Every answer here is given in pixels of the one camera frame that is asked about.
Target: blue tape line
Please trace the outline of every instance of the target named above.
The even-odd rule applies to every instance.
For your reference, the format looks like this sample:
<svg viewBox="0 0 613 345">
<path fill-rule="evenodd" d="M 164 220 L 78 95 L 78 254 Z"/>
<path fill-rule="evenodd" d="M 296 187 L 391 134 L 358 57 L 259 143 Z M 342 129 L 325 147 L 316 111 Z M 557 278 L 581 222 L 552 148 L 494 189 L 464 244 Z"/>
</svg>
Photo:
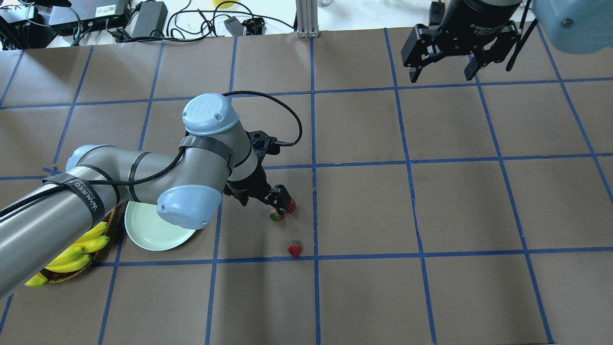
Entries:
<svg viewBox="0 0 613 345">
<path fill-rule="evenodd" d="M 143 122 L 143 130 L 140 132 L 139 151 L 143 149 L 145 143 L 145 135 L 147 135 L 147 125 L 149 124 L 149 115 L 151 114 L 151 106 L 153 105 L 153 95 L 155 95 L 155 86 L 158 83 L 158 75 L 160 66 L 162 66 L 162 56 L 164 55 L 164 42 L 160 44 L 158 64 L 155 68 L 155 74 L 153 75 L 153 84 L 151 85 L 151 93 L 149 94 L 147 112 L 145 113 L 145 121 Z"/>
<path fill-rule="evenodd" d="M 613 247 L 570 247 L 570 248 L 545 248 L 528 249 L 531 254 L 554 254 L 554 253 L 586 253 L 586 252 L 613 252 Z M 468 252 L 424 252 L 422 253 L 382 253 L 382 254 L 333 254 L 318 255 L 319 261 L 332 260 L 376 260 L 390 258 L 439 258 L 439 257 L 484 257 L 496 255 L 524 255 L 523 249 L 512 250 L 474 250 Z M 314 255 L 303 255 L 299 258 L 287 257 L 251 257 L 251 258 L 227 258 L 217 259 L 218 265 L 232 265 L 237 263 L 261 263 L 261 262 L 289 262 L 289 261 L 314 261 Z M 166 260 L 166 261 L 134 261 L 118 262 L 119 267 L 133 266 L 174 266 L 174 265 L 211 265 L 213 259 L 201 260 Z M 113 262 L 95 263 L 96 267 L 113 267 Z"/>
<path fill-rule="evenodd" d="M 0 177 L 0 181 L 19 181 L 19 180 L 42 180 L 48 176 L 7 176 Z"/>
<path fill-rule="evenodd" d="M 534 85 L 534 84 L 555 84 L 557 80 L 531 80 L 524 82 L 489 82 L 481 83 L 481 86 L 502 86 L 502 85 Z"/>
<path fill-rule="evenodd" d="M 213 322 L 213 300 L 215 297 L 215 280 L 217 277 L 217 263 L 219 254 L 219 234 L 221 233 L 221 212 L 223 204 L 219 204 L 217 208 L 217 224 L 215 228 L 215 246 L 213 247 L 213 260 L 211 267 L 211 286 L 208 289 L 208 309 L 207 309 L 207 321 L 204 343 L 209 345 L 211 343 L 211 323 Z"/>
<path fill-rule="evenodd" d="M 0 320 L 0 335 L 2 334 L 2 329 L 4 328 L 4 322 L 6 321 L 6 316 L 9 314 L 10 303 L 13 302 L 13 295 L 9 296 L 6 299 L 6 304 L 4 306 L 4 312 L 2 313 L 2 319 Z"/>
<path fill-rule="evenodd" d="M 229 91 L 234 90 L 234 69 L 236 68 L 236 49 L 238 46 L 238 36 L 234 36 L 234 46 L 232 48 L 232 66 L 230 68 L 230 87 Z"/>
<path fill-rule="evenodd" d="M 599 82 L 599 81 L 608 81 L 613 80 L 613 78 L 587 78 L 587 79 L 563 79 L 564 82 Z M 491 82 L 491 83 L 482 83 L 482 86 L 496 86 L 496 85 L 531 85 L 531 84 L 543 84 L 543 83 L 557 83 L 558 81 L 551 80 L 533 80 L 526 82 Z M 463 83 L 463 84 L 441 84 L 441 85 L 408 85 L 403 87 L 398 87 L 399 90 L 409 90 L 409 89 L 421 89 L 421 88 L 451 88 L 451 87 L 473 87 L 476 86 L 475 83 Z M 349 89 L 338 89 L 338 90 L 308 90 L 308 91 L 287 91 L 287 92 L 271 92 L 268 93 L 272 96 L 292 96 L 292 95 L 308 95 L 308 94 L 318 94 L 318 93 L 350 93 L 350 92 L 368 92 L 368 91 L 391 91 L 393 87 L 378 87 L 378 88 L 349 88 Z M 167 98 L 154 98 L 153 102 L 172 102 L 172 101 L 189 101 L 196 97 L 187 96 L 187 97 L 167 97 Z M 257 97 L 254 95 L 232 95 L 230 98 L 242 98 L 242 97 Z M 126 103 L 145 103 L 148 102 L 149 99 L 129 99 L 123 101 L 98 101 L 98 102 L 82 102 L 75 103 L 74 105 L 77 107 L 80 106 L 99 106 L 104 104 L 126 104 Z M 0 106 L 0 109 L 35 109 L 35 108 L 52 108 L 52 107 L 67 107 L 71 106 L 72 103 L 59 103 L 59 104 L 39 104 L 39 105 L 30 105 L 30 106 Z"/>
<path fill-rule="evenodd" d="M 523 255 L 524 250 L 475 250 L 470 252 L 434 252 L 425 253 L 427 258 L 444 258 L 444 257 L 488 257 L 493 255 Z"/>
<path fill-rule="evenodd" d="M 68 117 L 66 118 L 66 123 L 64 124 L 64 129 L 62 130 L 62 136 L 59 137 L 58 149 L 55 152 L 55 157 L 53 157 L 53 164 L 57 164 L 59 153 L 62 150 L 62 145 L 64 144 L 64 138 L 66 137 L 66 131 L 68 131 L 68 126 L 70 125 L 70 120 L 72 119 L 72 113 L 75 110 L 75 105 L 77 103 L 78 94 L 81 92 L 81 87 L 83 86 L 83 81 L 85 80 L 85 74 L 87 73 L 87 69 L 89 67 L 89 62 L 91 61 L 91 56 L 94 53 L 94 46 L 92 45 L 89 48 L 89 54 L 87 55 L 87 60 L 85 61 L 85 67 L 83 68 L 83 73 L 81 74 L 81 79 L 78 82 L 77 91 L 75 92 L 75 97 L 72 100 L 72 105 L 70 106 L 70 111 L 68 112 Z"/>
<path fill-rule="evenodd" d="M 479 76 L 475 76 L 475 81 L 477 83 L 477 89 L 479 91 L 479 97 L 481 98 L 481 103 L 483 104 L 483 110 L 485 112 L 485 118 L 487 119 L 487 125 L 490 128 L 490 133 L 492 135 L 494 147 L 496 148 L 496 155 L 498 155 L 500 169 L 502 171 L 502 176 L 504 179 L 504 184 L 506 186 L 506 191 L 507 191 L 507 194 L 509 195 L 509 201 L 511 202 L 513 216 L 515 218 L 515 223 L 517 225 L 517 232 L 519 233 L 519 238 L 522 242 L 524 257 L 526 258 L 526 264 L 528 265 L 528 272 L 530 273 L 530 280 L 532 281 L 532 287 L 535 292 L 536 303 L 538 305 L 539 312 L 541 313 L 541 320 L 543 322 L 543 328 L 545 329 L 545 334 L 547 335 L 547 341 L 550 344 L 552 344 L 554 341 L 551 335 L 551 330 L 549 329 L 549 322 L 547 321 L 547 314 L 545 313 L 545 307 L 543 306 L 543 300 L 541 299 L 541 292 L 539 291 L 538 283 L 536 281 L 536 274 L 534 271 L 534 267 L 532 266 L 532 259 L 530 258 L 530 253 L 528 251 L 528 244 L 526 243 L 526 239 L 524 236 L 524 229 L 522 228 L 522 222 L 519 219 L 517 205 L 515 204 L 515 197 L 513 196 L 513 191 L 511 190 L 511 183 L 509 181 L 509 176 L 507 175 L 507 172 L 506 172 L 506 167 L 504 166 L 504 159 L 500 151 L 500 145 L 496 137 L 496 131 L 494 130 L 494 127 L 493 127 L 492 118 L 490 116 L 490 111 L 485 101 L 485 96 L 483 94 L 483 88 L 481 87 L 481 83 L 479 82 Z"/>
<path fill-rule="evenodd" d="M 125 234 L 126 232 L 122 231 L 118 239 L 117 253 L 115 253 L 115 262 L 113 264 L 113 273 L 111 274 L 111 282 L 109 283 L 109 294 L 107 295 L 107 302 L 104 305 L 104 313 L 102 315 L 102 323 L 100 325 L 100 334 L 98 335 L 98 345 L 102 345 L 102 341 L 104 340 L 104 332 L 106 331 L 106 328 L 107 328 L 107 320 L 109 319 L 109 309 L 111 307 L 111 299 L 113 298 L 113 290 L 115 289 L 115 279 L 117 278 L 117 269 L 119 267 L 121 248 L 123 247 L 123 239 L 125 237 Z"/>
<path fill-rule="evenodd" d="M 317 214 L 317 156 L 315 142 L 315 42 L 309 38 L 311 60 L 311 168 L 313 169 L 313 277 L 315 288 L 315 342 L 321 345 L 321 308 L 319 304 L 319 235 Z"/>
<path fill-rule="evenodd" d="M 59 174 L 64 172 L 64 171 L 58 171 L 58 167 L 57 166 L 54 166 L 53 169 L 42 168 L 42 170 L 44 172 L 46 172 L 47 174 L 51 175 L 51 176 L 59 175 Z"/>
<path fill-rule="evenodd" d="M 582 82 L 609 82 L 613 78 L 581 78 L 581 79 L 562 79 L 564 83 L 582 83 Z"/>
<path fill-rule="evenodd" d="M 143 99 L 129 99 L 127 101 L 81 102 L 81 103 L 75 103 L 75 107 L 82 107 L 82 106 L 104 106 L 104 105 L 107 105 L 107 104 L 147 103 L 148 101 L 149 101 L 149 99 L 143 98 Z"/>
<path fill-rule="evenodd" d="M 431 160 L 411 160 L 412 164 L 430 164 L 430 163 L 460 163 L 467 161 L 493 161 L 498 160 L 498 157 L 475 157 L 475 158 L 440 158 Z"/>
<path fill-rule="evenodd" d="M 465 84 L 439 84 L 439 85 L 407 85 L 403 87 L 395 87 L 398 90 L 413 90 L 420 88 L 449 88 L 449 87 L 473 87 L 474 83 Z"/>
<path fill-rule="evenodd" d="M 256 263 L 256 262 L 287 262 L 287 261 L 313 261 L 314 255 L 304 255 L 298 258 L 293 257 L 265 257 L 265 258 L 230 258 L 219 259 L 218 263 L 233 264 L 233 263 Z"/>
<path fill-rule="evenodd" d="M 372 166 L 372 165 L 403 165 L 405 161 L 363 161 L 352 163 L 321 163 L 317 164 L 318 168 L 333 168 L 337 166 Z"/>
<path fill-rule="evenodd" d="M 190 101 L 196 96 L 189 97 L 166 97 L 166 98 L 154 98 L 152 102 L 172 102 L 172 101 Z"/>
<path fill-rule="evenodd" d="M 320 255 L 320 260 L 376 260 L 389 258 L 421 258 L 421 253 L 389 253 L 389 254 L 339 254 Z"/>
<path fill-rule="evenodd" d="M 398 122 L 400 124 L 400 136 L 402 137 L 402 148 L 405 151 L 405 164 L 406 164 L 406 172 L 407 172 L 408 181 L 409 181 L 409 191 L 411 193 L 411 205 L 413 207 L 413 221 L 415 223 L 415 234 L 417 236 L 417 248 L 419 249 L 419 254 L 421 256 L 422 279 L 424 281 L 424 295 L 425 295 L 426 309 L 428 312 L 428 322 L 430 324 L 430 336 L 432 337 L 432 343 L 436 345 L 437 344 L 436 327 L 434 323 L 434 313 L 432 311 L 432 298 L 430 296 L 430 283 L 428 281 L 428 271 L 427 271 L 426 262 L 425 262 L 424 244 L 421 240 L 421 235 L 419 234 L 419 222 L 417 221 L 417 210 L 415 208 L 415 188 L 413 185 L 413 170 L 411 169 L 411 157 L 409 155 L 408 146 L 406 144 L 405 123 L 403 121 L 402 107 L 400 106 L 400 94 L 398 92 L 398 89 L 399 89 L 398 79 L 396 77 L 394 56 L 392 54 L 392 46 L 389 42 L 389 35 L 387 33 L 387 28 L 383 29 L 383 34 L 385 35 L 385 41 L 387 45 L 387 54 L 389 55 L 389 64 L 392 68 L 392 79 L 394 80 L 396 110 L 398 112 Z"/>
<path fill-rule="evenodd" d="M 312 169 L 313 166 L 310 164 L 302 164 L 302 165 L 271 165 L 264 166 L 264 170 L 280 170 L 280 169 Z"/>
<path fill-rule="evenodd" d="M 177 265 L 210 265 L 213 259 L 201 260 L 161 260 L 161 261 L 126 261 L 118 262 L 119 267 L 135 267 L 135 266 L 177 266 Z"/>
<path fill-rule="evenodd" d="M 313 93 L 350 93 L 350 92 L 370 92 L 370 91 L 391 91 L 393 87 L 369 87 L 369 88 L 342 88 L 337 90 L 313 90 Z"/>
<path fill-rule="evenodd" d="M 565 158 L 590 158 L 592 155 L 589 153 L 582 153 L 577 155 L 550 155 L 550 156 L 512 156 L 512 157 L 503 157 L 502 159 L 505 161 L 508 160 L 554 160 L 554 159 L 565 159 Z"/>
<path fill-rule="evenodd" d="M 528 249 L 531 254 L 613 252 L 613 247 Z"/>
<path fill-rule="evenodd" d="M 10 85 L 13 83 L 13 79 L 15 78 L 15 74 L 17 74 L 17 68 L 19 68 L 19 64 L 21 63 L 21 59 L 23 58 L 23 53 L 25 50 L 22 50 L 19 54 L 19 58 L 17 58 L 17 62 L 15 63 L 15 67 L 13 68 L 13 73 L 11 73 L 9 77 L 9 81 L 6 83 L 6 87 L 4 88 L 4 92 L 2 93 L 2 98 L 0 98 L 0 106 L 4 103 L 6 99 L 6 95 L 9 94 Z"/>
<path fill-rule="evenodd" d="M 72 103 L 36 104 L 36 105 L 33 105 L 33 106 L 8 106 L 8 107 L 0 107 L 0 110 L 57 108 L 57 107 L 70 107 L 71 105 L 72 105 Z"/>
<path fill-rule="evenodd" d="M 611 187 L 609 186 L 607 177 L 604 175 L 603 167 L 600 165 L 600 162 L 598 161 L 598 157 L 596 156 L 594 147 L 592 146 L 592 143 L 590 142 L 590 138 L 588 138 L 587 132 L 585 131 L 585 128 L 583 127 L 583 123 L 581 122 L 581 119 L 579 118 L 579 113 L 577 113 L 577 109 L 575 108 L 573 104 L 573 100 L 571 99 L 570 94 L 568 93 L 568 90 L 566 89 L 566 85 L 564 84 L 562 75 L 560 74 L 560 71 L 558 70 L 558 66 L 555 64 L 554 56 L 553 54 L 551 54 L 551 50 L 549 49 L 549 45 L 547 44 L 547 41 L 545 40 L 545 36 L 543 36 L 543 31 L 541 30 L 541 26 L 537 25 L 536 28 L 538 29 L 538 33 L 541 36 L 541 40 L 543 41 L 543 44 L 545 45 L 545 50 L 547 50 L 547 55 L 549 56 L 549 59 L 551 60 L 551 65 L 554 67 L 555 75 L 558 77 L 558 82 L 560 83 L 560 86 L 562 87 L 562 91 L 564 92 L 564 96 L 566 97 L 566 101 L 568 102 L 568 105 L 571 108 L 571 111 L 573 112 L 573 116 L 575 118 L 575 121 L 577 122 L 577 126 L 579 126 L 581 135 L 583 135 L 583 138 L 585 139 L 585 143 L 587 144 L 587 148 L 589 149 L 590 154 L 592 155 L 592 159 L 594 159 L 594 163 L 596 164 L 596 169 L 598 170 L 600 179 L 603 181 L 604 188 L 606 189 L 607 194 L 609 195 L 609 201 L 611 202 L 611 204 L 613 204 L 613 193 L 611 192 Z"/>
</svg>

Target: light blue joint cover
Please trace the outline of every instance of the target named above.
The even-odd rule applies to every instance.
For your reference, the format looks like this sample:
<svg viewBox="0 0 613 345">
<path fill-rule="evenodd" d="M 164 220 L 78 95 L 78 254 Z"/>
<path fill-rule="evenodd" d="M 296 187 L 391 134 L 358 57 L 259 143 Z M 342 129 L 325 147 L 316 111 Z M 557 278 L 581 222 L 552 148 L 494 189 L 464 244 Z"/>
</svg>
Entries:
<svg viewBox="0 0 613 345">
<path fill-rule="evenodd" d="M 98 147 L 111 146 L 111 145 L 84 145 L 74 150 L 72 156 L 68 158 L 66 162 L 66 171 L 77 166 L 78 162 L 85 156 L 87 153 L 92 151 L 93 149 L 97 149 Z"/>
<path fill-rule="evenodd" d="M 227 131 L 238 122 L 230 100 L 219 93 L 197 96 L 183 109 L 183 123 L 191 134 L 209 136 Z"/>
<path fill-rule="evenodd" d="M 180 185 L 162 193 L 158 198 L 160 218 L 186 229 L 208 226 L 221 202 L 221 193 L 206 185 Z"/>
<path fill-rule="evenodd" d="M 612 0 L 533 0 L 532 9 L 550 42 L 565 53 L 613 47 Z"/>
</svg>

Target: plate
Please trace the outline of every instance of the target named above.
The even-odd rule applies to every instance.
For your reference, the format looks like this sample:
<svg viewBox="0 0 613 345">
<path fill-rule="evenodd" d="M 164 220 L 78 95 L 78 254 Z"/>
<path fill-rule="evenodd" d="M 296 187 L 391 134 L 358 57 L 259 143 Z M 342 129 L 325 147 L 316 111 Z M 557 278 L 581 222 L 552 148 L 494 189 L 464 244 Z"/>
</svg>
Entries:
<svg viewBox="0 0 613 345">
<path fill-rule="evenodd" d="M 137 246 L 159 252 L 179 246 L 197 230 L 172 225 L 158 216 L 156 205 L 128 202 L 124 224 Z"/>
</svg>

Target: red strawberry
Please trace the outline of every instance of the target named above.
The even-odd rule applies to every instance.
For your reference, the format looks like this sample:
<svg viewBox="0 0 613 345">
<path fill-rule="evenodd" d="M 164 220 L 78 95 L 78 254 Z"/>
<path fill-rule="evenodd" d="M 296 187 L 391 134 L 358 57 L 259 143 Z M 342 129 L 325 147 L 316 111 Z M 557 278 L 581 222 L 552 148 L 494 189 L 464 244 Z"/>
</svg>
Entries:
<svg viewBox="0 0 613 345">
<path fill-rule="evenodd" d="M 302 245 L 300 241 L 290 241 L 287 244 L 287 252 L 290 253 L 294 258 L 298 258 L 300 253 L 302 253 Z"/>
</svg>

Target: bunch of bananas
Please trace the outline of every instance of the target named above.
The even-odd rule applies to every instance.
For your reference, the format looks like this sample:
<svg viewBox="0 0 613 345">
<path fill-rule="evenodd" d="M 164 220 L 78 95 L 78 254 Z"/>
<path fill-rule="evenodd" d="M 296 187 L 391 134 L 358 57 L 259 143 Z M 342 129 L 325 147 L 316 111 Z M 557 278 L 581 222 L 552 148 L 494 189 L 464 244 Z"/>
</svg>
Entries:
<svg viewBox="0 0 613 345">
<path fill-rule="evenodd" d="M 91 261 L 89 253 L 101 250 L 109 243 L 109 237 L 102 235 L 108 228 L 108 223 L 98 223 L 98 225 L 87 231 L 70 247 L 59 254 L 58 257 L 53 259 L 45 268 L 58 273 L 69 273 L 82 269 Z M 39 272 L 28 280 L 25 286 L 42 286 L 47 281 L 48 279 Z"/>
</svg>

